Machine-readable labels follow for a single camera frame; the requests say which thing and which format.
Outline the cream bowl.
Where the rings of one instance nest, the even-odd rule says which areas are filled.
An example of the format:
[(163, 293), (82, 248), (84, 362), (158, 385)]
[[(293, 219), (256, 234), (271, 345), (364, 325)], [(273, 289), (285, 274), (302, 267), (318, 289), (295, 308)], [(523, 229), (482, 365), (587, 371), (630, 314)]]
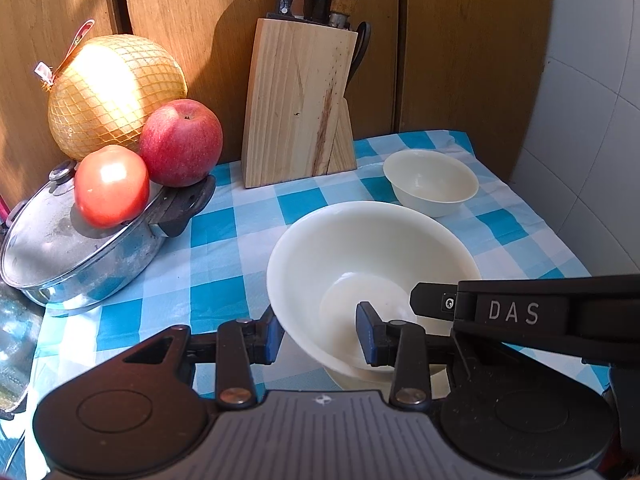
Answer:
[(410, 307), (420, 283), (477, 280), (480, 270), (446, 226), (403, 206), (357, 200), (325, 206), (290, 226), (270, 255), (271, 307), (296, 344), (343, 389), (388, 390), (393, 370), (366, 363), (356, 307), (446, 336), (450, 323), (418, 318)]
[(431, 218), (453, 214), (480, 189), (477, 176), (463, 162), (430, 150), (391, 154), (383, 174), (402, 206)]

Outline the blue checkered tablecloth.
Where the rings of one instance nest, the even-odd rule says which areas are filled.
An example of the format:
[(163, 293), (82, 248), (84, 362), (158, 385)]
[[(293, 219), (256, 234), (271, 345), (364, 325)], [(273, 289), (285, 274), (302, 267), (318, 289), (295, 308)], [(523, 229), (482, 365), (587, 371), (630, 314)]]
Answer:
[(446, 220), (484, 278), (578, 278), (586, 268), (524, 200), (474, 156), (469, 138), (449, 130), (359, 140), (358, 167), (320, 178), (246, 188), (235, 162), (216, 167), (212, 200), (168, 240), (129, 285), (87, 311), (47, 312), (30, 374), (26, 408), (62, 382), (167, 326), (197, 333), (232, 318), (256, 318), (268, 304), (265, 273), (285, 229), (322, 206), (392, 202), (382, 165), (390, 154), (424, 148), (461, 160), (480, 181), (471, 203)]

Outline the red tomato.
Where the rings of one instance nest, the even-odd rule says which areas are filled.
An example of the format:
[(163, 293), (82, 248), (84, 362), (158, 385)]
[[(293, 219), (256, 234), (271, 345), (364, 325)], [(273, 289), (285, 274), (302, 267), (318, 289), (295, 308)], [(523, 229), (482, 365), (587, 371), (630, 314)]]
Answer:
[(74, 196), (85, 222), (97, 229), (111, 229), (144, 211), (150, 196), (149, 173), (137, 153), (107, 145), (80, 162)]

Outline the steel pot with lid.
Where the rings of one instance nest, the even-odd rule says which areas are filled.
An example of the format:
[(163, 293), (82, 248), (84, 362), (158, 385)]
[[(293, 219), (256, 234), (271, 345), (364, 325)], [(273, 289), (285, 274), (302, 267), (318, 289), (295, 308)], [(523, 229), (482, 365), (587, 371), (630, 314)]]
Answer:
[(35, 304), (75, 310), (123, 289), (179, 236), (214, 195), (208, 176), (187, 188), (150, 185), (144, 211), (109, 230), (89, 226), (74, 199), (77, 164), (66, 160), (49, 182), (8, 218), (1, 246), (1, 277)]

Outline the red apple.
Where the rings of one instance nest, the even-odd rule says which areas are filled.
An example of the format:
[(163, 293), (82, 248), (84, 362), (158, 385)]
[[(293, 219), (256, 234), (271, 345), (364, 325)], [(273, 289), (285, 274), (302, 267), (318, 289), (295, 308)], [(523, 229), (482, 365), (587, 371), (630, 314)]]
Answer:
[(143, 126), (138, 153), (153, 182), (185, 188), (209, 174), (223, 145), (218, 117), (198, 101), (178, 99), (151, 114)]

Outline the steel kettle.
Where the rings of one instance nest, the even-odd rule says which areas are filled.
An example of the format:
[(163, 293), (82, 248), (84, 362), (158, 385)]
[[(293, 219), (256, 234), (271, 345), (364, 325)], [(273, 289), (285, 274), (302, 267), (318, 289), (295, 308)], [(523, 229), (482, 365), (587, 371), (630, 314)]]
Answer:
[(1, 282), (0, 314), (1, 419), (12, 420), (24, 410), (44, 309)]

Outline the wooden knife block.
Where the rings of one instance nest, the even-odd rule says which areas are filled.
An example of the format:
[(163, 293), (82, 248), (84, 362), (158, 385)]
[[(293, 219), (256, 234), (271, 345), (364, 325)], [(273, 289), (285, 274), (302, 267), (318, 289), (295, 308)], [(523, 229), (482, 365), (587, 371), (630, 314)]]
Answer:
[(356, 168), (344, 97), (357, 34), (257, 21), (243, 131), (247, 188)]

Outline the yellow pomelo in net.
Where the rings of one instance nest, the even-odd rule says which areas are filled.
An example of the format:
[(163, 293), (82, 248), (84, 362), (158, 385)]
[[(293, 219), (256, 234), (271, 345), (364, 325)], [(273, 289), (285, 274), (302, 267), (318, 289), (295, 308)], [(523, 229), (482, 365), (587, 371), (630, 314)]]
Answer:
[(48, 92), (51, 136), (73, 160), (107, 145), (135, 150), (151, 114), (188, 94), (182, 68), (160, 44), (126, 34), (90, 37), (94, 24), (89, 18), (77, 29), (57, 68), (34, 68)]

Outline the black scissors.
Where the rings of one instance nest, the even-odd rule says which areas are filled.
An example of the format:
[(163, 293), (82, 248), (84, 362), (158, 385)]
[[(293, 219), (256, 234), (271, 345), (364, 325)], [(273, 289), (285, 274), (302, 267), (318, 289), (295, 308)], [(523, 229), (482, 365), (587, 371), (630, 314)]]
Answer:
[(364, 56), (366, 55), (367, 48), (371, 38), (371, 24), (369, 22), (361, 22), (357, 27), (357, 40), (355, 44), (354, 56), (352, 57), (352, 64), (349, 67), (349, 73), (347, 82), (352, 81), (352, 77), (355, 76)]

